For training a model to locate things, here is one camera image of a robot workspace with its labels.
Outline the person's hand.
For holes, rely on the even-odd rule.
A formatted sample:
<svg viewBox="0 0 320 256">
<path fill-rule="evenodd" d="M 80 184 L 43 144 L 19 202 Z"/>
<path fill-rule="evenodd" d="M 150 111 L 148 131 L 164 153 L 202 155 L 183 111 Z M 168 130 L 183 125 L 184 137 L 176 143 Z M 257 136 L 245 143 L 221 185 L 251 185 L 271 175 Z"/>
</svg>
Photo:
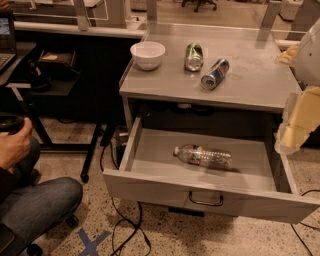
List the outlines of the person's hand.
<svg viewBox="0 0 320 256">
<path fill-rule="evenodd" d="M 24 126 L 13 135 L 0 134 L 0 167 L 9 173 L 14 173 L 14 166 L 23 160 L 30 152 L 32 122 L 24 119 Z"/>
</svg>

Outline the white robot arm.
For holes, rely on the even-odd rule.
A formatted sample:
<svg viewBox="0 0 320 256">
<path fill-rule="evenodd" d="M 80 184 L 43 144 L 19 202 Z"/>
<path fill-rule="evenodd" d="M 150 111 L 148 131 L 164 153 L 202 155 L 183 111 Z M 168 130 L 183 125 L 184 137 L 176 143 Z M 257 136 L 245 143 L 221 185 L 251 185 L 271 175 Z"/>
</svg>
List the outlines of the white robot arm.
<svg viewBox="0 0 320 256">
<path fill-rule="evenodd" d="M 291 93 L 283 110 L 274 145 L 282 155 L 299 151 L 320 126 L 320 19 L 287 52 L 287 63 L 306 88 L 299 94 Z"/>
</svg>

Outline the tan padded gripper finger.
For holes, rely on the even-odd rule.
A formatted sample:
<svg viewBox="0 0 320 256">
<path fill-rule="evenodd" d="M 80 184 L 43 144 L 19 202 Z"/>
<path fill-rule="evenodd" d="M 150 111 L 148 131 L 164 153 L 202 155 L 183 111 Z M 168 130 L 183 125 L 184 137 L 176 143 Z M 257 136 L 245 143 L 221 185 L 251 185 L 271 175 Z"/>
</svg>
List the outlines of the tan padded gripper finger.
<svg viewBox="0 0 320 256">
<path fill-rule="evenodd" d="M 292 93 L 282 114 L 274 148 L 282 155 L 299 151 L 310 134 L 320 126 L 320 87 Z"/>
</svg>

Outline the dark sleeved forearm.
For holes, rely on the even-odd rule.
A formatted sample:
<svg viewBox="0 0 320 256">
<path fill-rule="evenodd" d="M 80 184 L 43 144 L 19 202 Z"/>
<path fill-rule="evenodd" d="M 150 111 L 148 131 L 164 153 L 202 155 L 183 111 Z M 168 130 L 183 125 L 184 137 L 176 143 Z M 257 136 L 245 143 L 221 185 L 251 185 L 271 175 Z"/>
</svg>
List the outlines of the dark sleeved forearm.
<svg viewBox="0 0 320 256">
<path fill-rule="evenodd" d="M 0 203 L 18 187 L 18 180 L 14 174 L 6 169 L 0 168 Z"/>
</svg>

